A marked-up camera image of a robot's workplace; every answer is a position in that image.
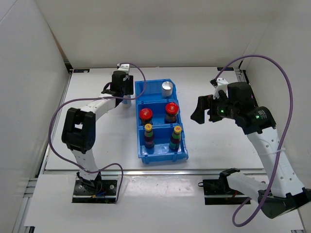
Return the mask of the silver-capped white shaker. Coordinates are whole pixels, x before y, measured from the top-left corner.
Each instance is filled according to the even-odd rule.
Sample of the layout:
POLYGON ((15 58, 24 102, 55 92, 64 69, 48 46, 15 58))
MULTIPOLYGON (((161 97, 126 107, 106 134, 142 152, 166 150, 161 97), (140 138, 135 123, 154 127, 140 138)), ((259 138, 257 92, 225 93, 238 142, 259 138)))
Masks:
POLYGON ((165 81, 161 85, 161 96, 163 99, 169 99, 173 93, 173 84, 170 81, 165 81))
POLYGON ((129 108, 132 105, 131 95, 124 96, 124 100, 122 101, 122 106, 124 108, 129 108))

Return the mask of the red-lidded sauce jar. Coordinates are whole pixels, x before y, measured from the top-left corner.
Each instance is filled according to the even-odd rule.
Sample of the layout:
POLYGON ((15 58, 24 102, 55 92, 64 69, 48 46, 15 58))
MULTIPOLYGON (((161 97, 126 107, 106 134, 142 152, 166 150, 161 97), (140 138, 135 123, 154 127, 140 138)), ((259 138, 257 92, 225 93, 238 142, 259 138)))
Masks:
POLYGON ((179 106, 175 102, 169 102, 165 106, 165 123, 176 123, 179 106))
POLYGON ((150 108, 143 108, 139 112, 141 125, 152 124, 153 112, 150 108))

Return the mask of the green-labelled sauce bottle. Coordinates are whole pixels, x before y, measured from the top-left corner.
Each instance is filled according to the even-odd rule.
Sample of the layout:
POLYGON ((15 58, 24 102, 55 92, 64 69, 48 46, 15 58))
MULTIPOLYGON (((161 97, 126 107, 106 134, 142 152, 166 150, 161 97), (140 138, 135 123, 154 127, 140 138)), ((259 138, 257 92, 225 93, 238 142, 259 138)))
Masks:
POLYGON ((170 137, 170 143, 169 147, 172 150, 178 150, 181 142, 181 133, 182 133, 182 127, 177 125, 173 129, 173 133, 170 137))

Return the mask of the yellow-capped sauce bottle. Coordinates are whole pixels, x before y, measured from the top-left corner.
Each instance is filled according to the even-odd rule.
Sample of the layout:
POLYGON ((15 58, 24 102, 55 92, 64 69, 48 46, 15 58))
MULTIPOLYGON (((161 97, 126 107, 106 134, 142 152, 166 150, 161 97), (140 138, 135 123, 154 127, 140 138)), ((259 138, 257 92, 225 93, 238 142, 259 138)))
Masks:
POLYGON ((147 148, 152 148, 155 144, 152 124, 148 123, 144 126, 144 144, 147 148))

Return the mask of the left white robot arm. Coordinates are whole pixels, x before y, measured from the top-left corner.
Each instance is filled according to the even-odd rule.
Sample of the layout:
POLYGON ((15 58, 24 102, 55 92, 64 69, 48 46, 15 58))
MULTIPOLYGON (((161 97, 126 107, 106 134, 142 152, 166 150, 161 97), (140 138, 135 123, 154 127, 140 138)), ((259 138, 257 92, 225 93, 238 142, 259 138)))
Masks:
POLYGON ((129 74, 129 68, 119 67, 112 73, 112 81, 104 86, 99 100, 67 111, 61 140, 81 166, 77 176, 91 194, 99 193, 102 188, 101 174, 92 152, 96 121, 123 102, 122 98, 129 101, 133 93, 133 76, 129 74))

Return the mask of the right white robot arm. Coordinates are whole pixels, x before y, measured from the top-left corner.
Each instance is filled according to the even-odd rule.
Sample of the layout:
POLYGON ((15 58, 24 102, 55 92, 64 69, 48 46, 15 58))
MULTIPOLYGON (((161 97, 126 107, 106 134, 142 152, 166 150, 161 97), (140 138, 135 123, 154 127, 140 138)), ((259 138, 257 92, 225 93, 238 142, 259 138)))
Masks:
POLYGON ((295 174, 285 149, 280 145, 276 122, 266 107, 255 105, 249 84, 236 82, 220 84, 214 94, 199 96, 191 120, 199 124, 224 118, 232 119, 242 128, 255 148, 266 171, 269 183, 261 183, 244 175, 237 168, 220 173, 218 181, 210 187, 224 194, 238 191, 256 201, 270 219, 296 210, 311 201, 311 191, 295 174))

